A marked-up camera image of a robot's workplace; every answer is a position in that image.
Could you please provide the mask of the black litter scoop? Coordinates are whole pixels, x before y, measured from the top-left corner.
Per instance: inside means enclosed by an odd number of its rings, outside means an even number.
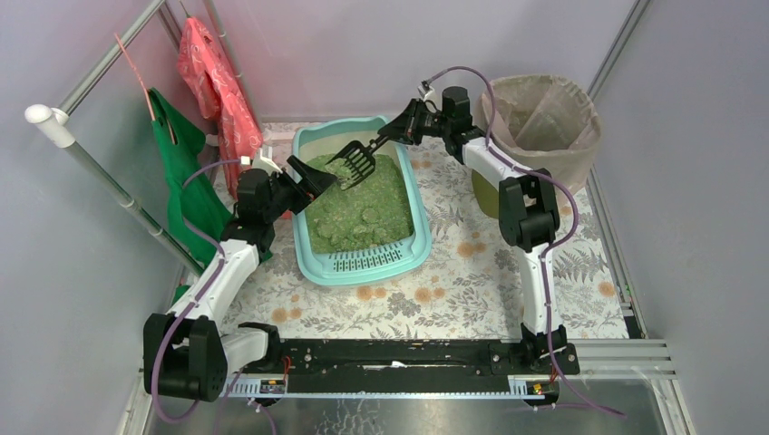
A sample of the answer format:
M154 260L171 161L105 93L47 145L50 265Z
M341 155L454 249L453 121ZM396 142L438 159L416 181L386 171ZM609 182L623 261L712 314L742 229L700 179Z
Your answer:
M385 135L379 135L364 145L360 140L352 140L330 159L326 169L341 169L339 179L342 190L352 189L375 172L375 152L389 141Z

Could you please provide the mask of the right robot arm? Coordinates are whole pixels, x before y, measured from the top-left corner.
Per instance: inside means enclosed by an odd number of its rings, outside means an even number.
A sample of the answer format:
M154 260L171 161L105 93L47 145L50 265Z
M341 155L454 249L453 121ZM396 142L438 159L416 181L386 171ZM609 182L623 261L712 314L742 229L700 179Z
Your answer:
M441 139L450 156L495 186L501 237L517 257L521 274L524 315L518 355L534 371L561 373L560 361L575 357L568 352L551 290L560 214L549 172L514 162L486 138L474 124L469 94L460 86L443 90L439 108L425 98L410 100L371 142L419 145L423 137Z

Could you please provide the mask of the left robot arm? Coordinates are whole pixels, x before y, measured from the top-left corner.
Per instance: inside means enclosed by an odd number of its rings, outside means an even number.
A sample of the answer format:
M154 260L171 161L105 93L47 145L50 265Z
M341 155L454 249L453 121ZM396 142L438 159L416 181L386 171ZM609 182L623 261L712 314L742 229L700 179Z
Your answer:
M338 182L295 156L287 162L296 179L280 168L255 167L240 174L233 215L212 243L209 265L167 313L152 314L145 322L144 388L153 398L212 402L241 367L278 362L275 327L244 324L221 334L219 326L245 280L268 259L275 222L285 212L300 214Z

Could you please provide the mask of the teal litter box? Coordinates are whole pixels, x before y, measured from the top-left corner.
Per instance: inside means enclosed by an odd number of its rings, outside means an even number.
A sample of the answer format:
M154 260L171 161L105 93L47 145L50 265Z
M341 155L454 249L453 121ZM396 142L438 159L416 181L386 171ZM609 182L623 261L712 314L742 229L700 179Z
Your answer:
M293 139L292 154L304 162L317 156L334 154L350 140L367 143L389 120L384 116L346 118L299 129ZM383 246L363 250L320 254L313 250L307 229L307 213L292 218L297 262L303 276L324 286L371 285L420 266L430 254L430 234L426 209L406 147L389 141L376 155L394 160L409 200L414 230L409 237Z

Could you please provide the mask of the bin with plastic liner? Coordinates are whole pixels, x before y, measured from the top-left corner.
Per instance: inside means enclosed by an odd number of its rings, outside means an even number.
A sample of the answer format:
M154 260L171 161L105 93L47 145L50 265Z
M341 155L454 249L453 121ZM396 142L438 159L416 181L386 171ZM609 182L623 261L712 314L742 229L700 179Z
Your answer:
M596 106L574 81L529 74L491 81L473 108L473 121L492 128L494 143L532 169L547 169L575 195L585 188L599 151L602 125Z

